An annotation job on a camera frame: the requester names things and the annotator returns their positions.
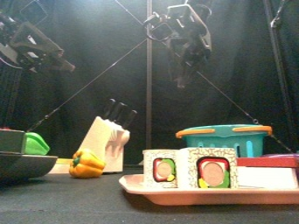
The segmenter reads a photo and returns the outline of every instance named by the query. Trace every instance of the teal basket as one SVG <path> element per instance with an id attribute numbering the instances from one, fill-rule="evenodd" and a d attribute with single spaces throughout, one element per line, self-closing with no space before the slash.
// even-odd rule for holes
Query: teal basket
<path id="1" fill-rule="evenodd" d="M 263 125 L 215 125 L 179 131 L 176 137 L 187 142 L 187 147 L 234 148 L 240 158 L 257 158 L 263 155 L 265 136 L 273 134 L 273 128 Z"/>

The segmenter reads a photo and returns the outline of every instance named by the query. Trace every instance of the table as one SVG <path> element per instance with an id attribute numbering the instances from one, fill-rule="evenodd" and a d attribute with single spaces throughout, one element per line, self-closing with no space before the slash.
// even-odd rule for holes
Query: table
<path id="1" fill-rule="evenodd" d="M 48 174 L 0 185 L 0 223 L 279 223 L 299 221 L 298 205 L 158 206 L 127 193 L 123 175 L 143 173 L 130 165 L 122 173 L 75 179 Z"/>

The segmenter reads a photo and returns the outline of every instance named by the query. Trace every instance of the knife handle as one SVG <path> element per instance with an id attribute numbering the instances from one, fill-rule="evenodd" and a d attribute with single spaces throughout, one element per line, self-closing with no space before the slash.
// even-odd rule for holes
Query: knife handle
<path id="1" fill-rule="evenodd" d="M 136 118 L 136 111 L 132 110 L 127 116 L 126 122 L 123 123 L 122 127 L 126 130 L 128 125 L 131 124 L 131 122 L 135 120 Z"/>
<path id="2" fill-rule="evenodd" d="M 119 117 L 119 115 L 120 115 L 120 113 L 122 113 L 122 111 L 123 111 L 123 109 L 124 109 L 126 106 L 127 106 L 127 105 L 126 105 L 123 102 L 120 102 L 120 103 L 114 107 L 112 113 L 111 113 L 110 116 L 108 116 L 108 120 L 110 120 L 112 123 L 116 121 L 116 119 L 118 119 L 118 117 Z"/>
<path id="3" fill-rule="evenodd" d="M 107 106 L 104 108 L 104 115 L 102 117 L 104 120 L 108 119 L 108 116 L 110 116 L 110 114 L 112 112 L 112 108 L 115 107 L 115 105 L 116 105 L 116 100 L 115 99 L 110 99 L 108 103 L 107 103 Z"/>

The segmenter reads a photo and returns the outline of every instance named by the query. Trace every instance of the tray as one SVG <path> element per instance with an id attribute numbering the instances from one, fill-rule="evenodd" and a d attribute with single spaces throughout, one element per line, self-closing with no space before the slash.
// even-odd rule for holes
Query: tray
<path id="1" fill-rule="evenodd" d="M 220 204 L 299 204 L 299 189 L 180 189 L 146 188 L 144 174 L 126 175 L 119 180 L 128 193 L 142 194 L 163 206 Z"/>
<path id="2" fill-rule="evenodd" d="M 58 157 L 0 152 L 0 184 L 39 178 L 55 166 Z"/>

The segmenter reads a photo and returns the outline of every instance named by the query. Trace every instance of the black metal pole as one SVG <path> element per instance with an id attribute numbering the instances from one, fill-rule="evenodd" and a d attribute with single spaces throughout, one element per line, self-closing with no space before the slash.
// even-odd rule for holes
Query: black metal pole
<path id="1" fill-rule="evenodd" d="M 286 113 L 286 119 L 287 119 L 287 127 L 289 127 L 289 136 L 290 136 L 290 143 L 293 152 L 298 151 L 298 134 L 297 134 L 297 128 L 295 128 L 295 117 L 294 117 L 294 110 L 293 110 L 293 103 L 290 100 L 290 94 L 287 90 L 287 82 L 286 82 L 286 68 L 285 63 L 282 60 L 282 51 L 279 46 L 279 39 L 278 39 L 278 31 L 277 28 L 271 26 L 271 22 L 274 21 L 274 12 L 271 10 L 271 1 L 265 1 L 265 8 L 266 8 L 266 19 L 269 24 L 269 32 L 270 32 L 270 38 L 274 48 L 274 55 L 275 55 L 275 68 L 278 73 L 278 79 L 281 84 L 281 91 L 285 101 L 285 113 Z"/>

